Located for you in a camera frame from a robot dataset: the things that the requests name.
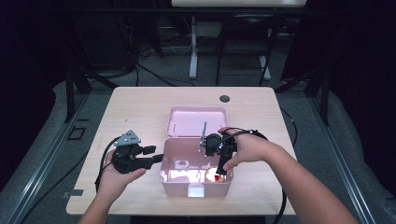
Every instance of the cable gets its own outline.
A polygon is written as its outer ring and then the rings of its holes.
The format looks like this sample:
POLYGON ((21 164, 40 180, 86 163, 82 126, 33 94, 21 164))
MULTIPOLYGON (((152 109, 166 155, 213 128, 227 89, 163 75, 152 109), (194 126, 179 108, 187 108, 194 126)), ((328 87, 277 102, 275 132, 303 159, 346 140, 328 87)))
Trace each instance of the cable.
POLYGON ((294 126, 295 136, 294 136, 294 140, 293 140, 293 142, 292 142, 292 145, 294 146, 294 145, 296 144, 296 142, 297 142, 297 136, 298 136, 298 131, 297 131, 296 123, 294 122, 294 119, 291 117, 291 115, 290 115, 288 112, 286 112, 285 109, 283 109, 281 106, 280 106, 279 108, 280 108, 280 110, 282 110, 283 113, 285 113, 285 114, 289 117, 289 119, 291 120, 291 123, 292 123, 293 126, 294 126))
POLYGON ((111 142, 108 143, 107 147, 105 148, 105 151, 103 152, 102 159, 100 160, 100 165, 99 165, 99 174, 98 174, 98 176, 96 177, 96 180, 95 180, 95 188, 96 188, 96 191, 98 191, 98 189, 99 189, 100 178, 102 177, 102 172, 103 172, 103 171, 105 170, 105 168, 107 167, 107 165, 106 165, 105 167, 103 167, 103 163, 105 162, 107 152, 108 152, 108 150, 110 149, 111 145, 113 145, 113 143, 115 143, 115 142, 116 142, 117 140, 119 140, 120 138, 121 138, 121 136, 118 136, 118 137, 114 138, 113 140, 111 140, 111 142))
POLYGON ((26 218, 29 217, 29 215, 33 212, 33 210, 35 210, 35 208, 41 203, 41 201, 44 200, 45 197, 47 197, 47 195, 53 190, 55 189, 65 178, 67 178, 68 175, 70 175, 70 173, 73 172, 74 169, 76 169, 76 167, 84 160, 84 158, 88 155, 89 150, 87 150, 84 155, 82 156, 81 159, 79 159, 79 161, 76 163, 76 165, 74 165, 64 176, 61 177, 61 179, 59 179, 49 190, 47 190, 43 196, 41 196, 37 202, 29 209, 29 211, 26 213, 26 215, 23 217, 21 224, 26 220, 26 218))
POLYGON ((285 190, 282 189, 282 205, 280 206, 279 213, 275 217, 273 224, 277 224, 280 221, 280 219, 282 218, 283 212, 285 212, 287 198, 288 197, 286 196, 285 190))
POLYGON ((194 87, 194 84, 192 84, 191 82, 183 81, 183 80, 178 80, 178 79, 174 79, 174 78, 170 78, 170 77, 162 77, 162 76, 157 75, 157 74, 154 73, 153 71, 147 69, 145 66, 141 65, 140 63, 136 63, 136 65, 139 66, 139 67, 141 67, 143 70, 149 72, 150 74, 154 75, 156 78, 158 78, 159 80, 161 80, 162 82, 168 84, 168 85, 171 86, 171 87, 177 87, 177 85, 168 82, 166 79, 173 80, 173 81, 179 81, 179 82, 186 82, 186 83, 191 84, 191 85, 194 87))

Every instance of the wooden table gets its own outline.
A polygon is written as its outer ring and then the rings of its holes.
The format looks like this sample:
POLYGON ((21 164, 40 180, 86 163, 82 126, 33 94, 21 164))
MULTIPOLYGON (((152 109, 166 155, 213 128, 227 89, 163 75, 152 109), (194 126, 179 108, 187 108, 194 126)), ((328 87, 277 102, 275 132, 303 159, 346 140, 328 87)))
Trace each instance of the wooden table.
MULTIPOLYGON (((116 88, 93 139, 75 189, 82 196, 71 196, 66 210, 83 214, 95 196, 93 182, 107 144, 128 130, 141 138, 142 147, 154 145, 163 153, 168 137, 166 127, 174 106, 223 107, 228 124, 257 129, 284 147, 295 158, 290 138, 270 88, 239 87, 122 87, 116 88), (228 95, 230 102, 219 100, 228 95)), ((188 198, 165 194, 160 180, 161 165, 156 163, 145 175, 130 184, 114 202, 110 214, 142 216, 255 216, 276 215, 282 202, 281 187, 263 161, 242 163, 234 168, 234 178, 225 197, 188 198)), ((295 214, 287 204, 286 215, 295 214)))

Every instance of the right hand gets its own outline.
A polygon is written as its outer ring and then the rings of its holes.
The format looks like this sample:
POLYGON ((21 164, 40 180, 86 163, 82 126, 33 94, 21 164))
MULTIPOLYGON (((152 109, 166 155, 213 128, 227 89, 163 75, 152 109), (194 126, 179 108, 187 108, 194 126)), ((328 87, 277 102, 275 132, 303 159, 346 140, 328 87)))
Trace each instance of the right hand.
MULTIPOLYGON (((235 129, 230 129, 228 127, 221 128, 219 133, 223 133, 225 130, 227 130, 226 133, 228 134, 237 133, 235 129)), ((238 134, 233 139, 237 144, 238 151, 224 164, 223 169, 225 171, 234 168, 236 165, 244 161, 266 161, 269 156, 269 152, 282 148, 277 144, 250 133, 238 134)))

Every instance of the black chair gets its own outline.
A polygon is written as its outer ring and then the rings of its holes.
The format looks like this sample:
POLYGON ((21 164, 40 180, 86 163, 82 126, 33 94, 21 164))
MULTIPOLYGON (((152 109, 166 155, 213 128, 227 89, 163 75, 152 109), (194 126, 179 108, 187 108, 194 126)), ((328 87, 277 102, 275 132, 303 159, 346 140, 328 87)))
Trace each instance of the black chair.
POLYGON ((277 15, 238 14, 226 19, 219 34, 219 56, 216 85, 219 85, 220 68, 260 68, 260 85, 268 67, 276 36, 284 24, 284 19, 277 15), (265 64, 260 66, 222 66, 221 57, 226 53, 241 56, 255 54, 257 58, 265 57, 265 64))

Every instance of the pink plastic box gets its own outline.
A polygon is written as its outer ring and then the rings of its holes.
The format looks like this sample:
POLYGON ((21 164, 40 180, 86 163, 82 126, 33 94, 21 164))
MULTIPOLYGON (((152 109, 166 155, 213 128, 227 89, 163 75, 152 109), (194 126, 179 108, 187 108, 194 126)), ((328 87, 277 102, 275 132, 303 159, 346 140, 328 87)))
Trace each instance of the pink plastic box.
POLYGON ((233 180, 233 170, 227 172, 225 181, 209 182, 205 173, 217 167, 219 156, 206 157, 200 152, 201 136, 217 133, 227 126, 226 112, 221 107, 173 107, 170 112, 163 147, 161 181, 165 192, 179 197, 215 197, 227 195, 233 180))

